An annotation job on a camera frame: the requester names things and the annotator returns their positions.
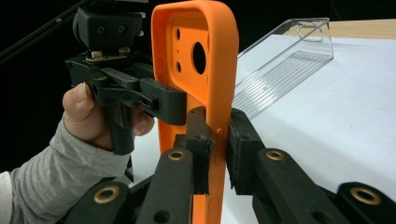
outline wooden surface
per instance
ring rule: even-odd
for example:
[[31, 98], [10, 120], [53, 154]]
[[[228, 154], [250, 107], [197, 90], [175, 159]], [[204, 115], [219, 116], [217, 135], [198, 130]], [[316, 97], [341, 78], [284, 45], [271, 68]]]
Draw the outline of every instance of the wooden surface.
[[396, 39], [396, 19], [374, 21], [330, 21], [332, 37]]

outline human hand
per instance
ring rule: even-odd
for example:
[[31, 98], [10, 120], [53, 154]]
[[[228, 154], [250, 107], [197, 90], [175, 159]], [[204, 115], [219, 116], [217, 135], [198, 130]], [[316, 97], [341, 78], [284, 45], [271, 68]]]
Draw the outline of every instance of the human hand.
[[[67, 91], [63, 105], [67, 131], [90, 145], [112, 151], [104, 109], [93, 101], [88, 85], [80, 83]], [[154, 126], [154, 119], [139, 107], [132, 109], [131, 113], [133, 138], [149, 133]]]

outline gray sleeve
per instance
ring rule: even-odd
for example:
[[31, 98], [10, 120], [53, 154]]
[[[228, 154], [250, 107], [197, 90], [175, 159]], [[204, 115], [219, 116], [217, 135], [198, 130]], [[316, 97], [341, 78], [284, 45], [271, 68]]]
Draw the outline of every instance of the gray sleeve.
[[11, 172], [11, 223], [56, 223], [103, 177], [122, 176], [129, 158], [80, 141], [62, 119], [49, 146]]

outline transparent plastic tray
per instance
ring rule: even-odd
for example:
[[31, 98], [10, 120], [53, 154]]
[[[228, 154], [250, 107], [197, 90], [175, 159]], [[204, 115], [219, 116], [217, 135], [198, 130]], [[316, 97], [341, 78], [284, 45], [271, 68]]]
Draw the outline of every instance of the transparent plastic tray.
[[332, 59], [328, 18], [284, 21], [238, 55], [233, 107], [253, 119]]

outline orange plastic case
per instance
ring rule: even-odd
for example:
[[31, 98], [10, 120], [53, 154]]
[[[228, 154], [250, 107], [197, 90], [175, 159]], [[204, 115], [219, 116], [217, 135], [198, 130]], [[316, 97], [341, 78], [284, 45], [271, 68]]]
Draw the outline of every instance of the orange plastic case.
[[[187, 93], [186, 114], [205, 107], [205, 122], [216, 145], [209, 195], [193, 196], [192, 223], [220, 223], [239, 44], [235, 18], [217, 1], [158, 5], [151, 18], [151, 41], [156, 80]], [[173, 147], [176, 134], [186, 133], [186, 125], [159, 120], [158, 126], [161, 153]]]

